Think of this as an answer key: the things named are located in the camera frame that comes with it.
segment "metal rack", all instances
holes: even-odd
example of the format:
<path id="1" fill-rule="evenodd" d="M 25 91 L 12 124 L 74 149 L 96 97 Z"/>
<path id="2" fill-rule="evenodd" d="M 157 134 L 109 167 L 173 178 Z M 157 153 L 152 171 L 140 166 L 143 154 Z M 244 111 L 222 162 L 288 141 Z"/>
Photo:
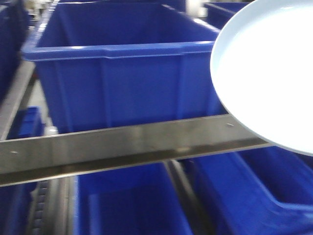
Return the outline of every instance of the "metal rack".
<path id="1" fill-rule="evenodd" d="M 37 188 L 28 235 L 34 230 L 45 235 L 72 234 L 74 179 L 69 176 L 155 162 L 165 163 L 193 233 L 214 234 L 174 159 L 269 146 L 231 115 L 6 140 L 17 111 L 28 103 L 36 80 L 33 71 L 33 63 L 21 63 L 0 106 L 0 186 L 49 180 Z M 37 226 L 36 205 L 41 200 L 45 208 Z"/>

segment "white round dish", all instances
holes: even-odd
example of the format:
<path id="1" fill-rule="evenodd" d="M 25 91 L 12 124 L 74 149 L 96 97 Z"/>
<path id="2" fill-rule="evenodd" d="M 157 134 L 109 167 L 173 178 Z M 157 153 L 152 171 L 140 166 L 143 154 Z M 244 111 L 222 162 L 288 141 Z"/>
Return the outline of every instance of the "white round dish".
<path id="1" fill-rule="evenodd" d="M 313 155 L 313 1 L 256 0 L 214 44 L 211 76 L 226 109 L 283 148 Z"/>

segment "bin rim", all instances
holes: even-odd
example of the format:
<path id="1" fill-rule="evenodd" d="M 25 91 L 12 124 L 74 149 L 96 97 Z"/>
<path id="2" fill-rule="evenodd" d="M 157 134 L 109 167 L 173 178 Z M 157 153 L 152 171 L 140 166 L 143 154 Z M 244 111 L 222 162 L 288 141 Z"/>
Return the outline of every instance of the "bin rim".
<path id="1" fill-rule="evenodd" d="M 83 2 L 81 4 L 94 4 L 95 2 Z M 124 44 L 124 45 L 96 45 L 96 46 L 65 46 L 65 47 L 37 47 L 48 22 L 53 15 L 58 4 L 77 4 L 76 2 L 55 1 L 46 10 L 42 19 L 37 23 L 27 41 L 22 47 L 22 55 L 29 61 L 51 61 L 66 59 L 87 59 L 87 58 L 129 58 L 129 57 L 149 57 L 149 56 L 169 56 L 182 55 L 188 53 L 208 53 L 212 51 L 215 41 L 194 41 L 194 42 L 170 42 L 170 43 L 147 43 L 147 44 Z M 121 4 L 116 2 L 106 2 L 105 4 Z M 136 3 L 136 4 L 156 4 L 156 3 Z M 160 4 L 175 14 L 181 14 L 195 24 L 201 25 L 215 32 L 220 30 L 206 22 L 187 16 L 182 12 Z"/>

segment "plastic crate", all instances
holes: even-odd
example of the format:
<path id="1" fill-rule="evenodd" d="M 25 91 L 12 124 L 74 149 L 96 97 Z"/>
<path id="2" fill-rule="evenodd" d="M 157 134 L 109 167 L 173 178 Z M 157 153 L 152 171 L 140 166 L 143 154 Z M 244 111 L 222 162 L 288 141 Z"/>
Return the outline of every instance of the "plastic crate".
<path id="1" fill-rule="evenodd" d="M 18 66 L 9 28 L 8 7 L 0 5 L 0 101 L 4 98 Z"/>
<path id="2" fill-rule="evenodd" d="M 17 131 L 19 134 L 13 136 L 14 139 L 42 135 L 43 124 L 38 107 L 29 107 L 25 111 L 20 111 L 18 117 L 21 118 L 21 121 L 15 121 L 14 124 L 17 125 L 15 129 L 19 130 Z M 0 187 L 0 235 L 25 234 L 32 201 L 30 192 L 35 189 L 36 184 Z"/>
<path id="3" fill-rule="evenodd" d="M 218 29 L 158 3 L 52 7 L 23 54 L 60 133 L 225 113 L 209 70 Z"/>
<path id="4" fill-rule="evenodd" d="M 18 138 L 42 136 L 43 133 L 44 124 L 42 123 L 40 108 L 37 106 L 29 107 L 22 120 Z"/>
<path id="5" fill-rule="evenodd" d="M 30 23 L 28 12 L 24 8 L 23 0 L 0 0 L 0 5 L 8 6 L 9 25 L 14 47 L 16 51 L 19 51 L 27 36 Z"/>
<path id="6" fill-rule="evenodd" d="M 191 235 L 163 164 L 77 177 L 74 234 Z"/>
<path id="7" fill-rule="evenodd" d="M 236 12 L 248 5 L 248 2 L 211 2 L 203 6 L 207 8 L 206 21 L 216 28 L 223 28 Z"/>
<path id="8" fill-rule="evenodd" d="M 270 147 L 194 159 L 188 168 L 206 208 L 216 205 L 233 234 L 313 232 L 313 172 L 296 154 Z"/>
<path id="9" fill-rule="evenodd" d="M 86 2 L 90 0 L 60 0 L 59 2 Z M 178 11 L 186 11 L 186 0 L 98 0 L 98 1 L 110 1 L 110 2 L 158 2 L 161 4 L 169 5 Z"/>

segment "shelf rail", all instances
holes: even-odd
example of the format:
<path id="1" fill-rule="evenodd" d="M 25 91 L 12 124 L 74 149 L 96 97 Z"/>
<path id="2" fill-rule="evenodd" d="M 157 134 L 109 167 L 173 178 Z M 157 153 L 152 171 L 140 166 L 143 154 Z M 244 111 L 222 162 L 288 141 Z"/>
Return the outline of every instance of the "shelf rail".
<path id="1" fill-rule="evenodd" d="M 33 71 L 21 63 L 0 105 L 0 186 L 270 146 L 231 115 L 6 140 L 28 103 Z"/>

